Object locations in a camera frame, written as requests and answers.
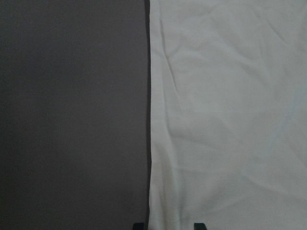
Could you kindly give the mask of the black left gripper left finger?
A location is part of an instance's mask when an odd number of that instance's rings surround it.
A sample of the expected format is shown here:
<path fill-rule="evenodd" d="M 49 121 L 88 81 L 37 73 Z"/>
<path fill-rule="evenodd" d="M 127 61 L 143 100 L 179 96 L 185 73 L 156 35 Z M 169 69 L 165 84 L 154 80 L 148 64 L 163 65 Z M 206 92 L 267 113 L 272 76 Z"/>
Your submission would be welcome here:
<path fill-rule="evenodd" d="M 132 230 L 144 230 L 144 222 L 134 223 L 132 226 Z"/>

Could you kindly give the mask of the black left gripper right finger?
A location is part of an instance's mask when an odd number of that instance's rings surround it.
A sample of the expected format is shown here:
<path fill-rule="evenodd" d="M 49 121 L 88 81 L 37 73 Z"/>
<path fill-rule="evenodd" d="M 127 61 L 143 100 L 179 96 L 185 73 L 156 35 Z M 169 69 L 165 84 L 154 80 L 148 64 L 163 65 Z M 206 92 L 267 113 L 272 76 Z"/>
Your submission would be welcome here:
<path fill-rule="evenodd" d="M 204 223 L 194 223 L 194 230 L 207 230 Z"/>

